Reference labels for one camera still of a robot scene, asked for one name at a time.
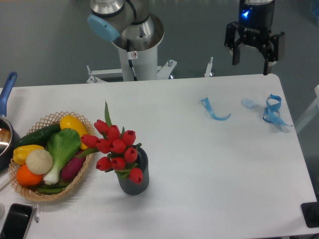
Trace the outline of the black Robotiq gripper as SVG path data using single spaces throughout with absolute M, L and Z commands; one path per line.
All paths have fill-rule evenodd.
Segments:
M 240 45 L 257 48 L 265 58 L 263 75 L 271 73 L 272 66 L 285 55 L 286 34 L 271 34 L 274 15 L 273 0 L 239 1 L 238 22 L 226 26 L 224 45 L 232 52 L 232 65 L 240 62 Z

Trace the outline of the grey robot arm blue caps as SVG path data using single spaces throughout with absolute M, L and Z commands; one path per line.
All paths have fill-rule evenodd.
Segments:
M 162 21 L 150 12 L 148 0 L 92 0 L 87 21 L 100 38 L 112 42 L 119 51 L 137 54 L 157 49 L 164 37 Z M 240 62 L 242 45 L 256 48 L 265 60 L 263 74 L 285 54 L 285 33 L 271 31 L 275 1 L 241 0 L 238 19 L 226 26 L 224 46 L 232 54 L 232 64 Z

